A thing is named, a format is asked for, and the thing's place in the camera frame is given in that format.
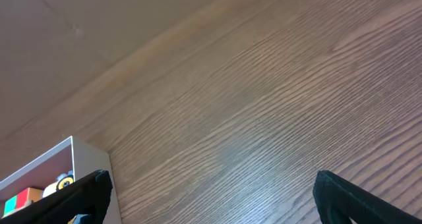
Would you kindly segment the grey and yellow toy truck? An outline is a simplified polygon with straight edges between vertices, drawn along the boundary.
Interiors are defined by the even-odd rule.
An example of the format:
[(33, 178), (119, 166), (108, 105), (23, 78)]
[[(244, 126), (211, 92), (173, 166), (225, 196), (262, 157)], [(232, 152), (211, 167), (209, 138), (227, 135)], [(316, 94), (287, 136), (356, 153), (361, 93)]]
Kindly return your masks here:
[(57, 177), (57, 185), (56, 190), (61, 190), (70, 184), (73, 184), (75, 181), (73, 171), (69, 171), (68, 173), (60, 174)]

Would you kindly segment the multicolour puzzle cube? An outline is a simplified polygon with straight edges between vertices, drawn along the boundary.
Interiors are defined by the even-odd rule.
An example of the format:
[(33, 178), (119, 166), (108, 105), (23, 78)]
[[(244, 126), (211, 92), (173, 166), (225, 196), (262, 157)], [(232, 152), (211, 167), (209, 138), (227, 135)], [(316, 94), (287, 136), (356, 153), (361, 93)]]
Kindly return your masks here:
[(3, 217), (12, 215), (21, 209), (39, 201), (42, 198), (43, 190), (37, 188), (26, 188), (5, 202)]

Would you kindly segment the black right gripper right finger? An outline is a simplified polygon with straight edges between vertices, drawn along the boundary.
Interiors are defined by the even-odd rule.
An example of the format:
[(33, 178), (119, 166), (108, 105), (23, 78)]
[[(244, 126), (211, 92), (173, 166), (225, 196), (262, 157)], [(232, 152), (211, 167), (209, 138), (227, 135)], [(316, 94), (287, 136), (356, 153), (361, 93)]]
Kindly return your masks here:
[(327, 170), (316, 174), (313, 197), (323, 224), (421, 224), (420, 219)]

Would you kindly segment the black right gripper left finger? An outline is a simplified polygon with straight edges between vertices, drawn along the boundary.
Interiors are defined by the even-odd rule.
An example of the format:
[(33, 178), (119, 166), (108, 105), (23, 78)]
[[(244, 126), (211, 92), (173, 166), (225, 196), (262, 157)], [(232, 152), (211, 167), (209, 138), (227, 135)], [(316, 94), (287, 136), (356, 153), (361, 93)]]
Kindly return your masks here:
[(69, 186), (1, 219), (4, 224), (102, 224), (113, 185), (107, 170), (97, 170)]

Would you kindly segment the yellow plush duck toy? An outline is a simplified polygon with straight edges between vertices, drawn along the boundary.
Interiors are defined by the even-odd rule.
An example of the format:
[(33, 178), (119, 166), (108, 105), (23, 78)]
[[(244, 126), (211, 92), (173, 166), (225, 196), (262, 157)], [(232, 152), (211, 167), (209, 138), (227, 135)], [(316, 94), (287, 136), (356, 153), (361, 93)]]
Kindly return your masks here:
[(49, 184), (43, 191), (42, 193), (42, 198), (45, 198), (47, 196), (49, 196), (50, 194), (53, 194), (54, 192), (57, 191), (57, 185), (59, 184), (59, 181), (61, 181), (62, 179), (64, 179), (67, 176), (67, 174), (60, 174), (57, 178), (56, 181)]

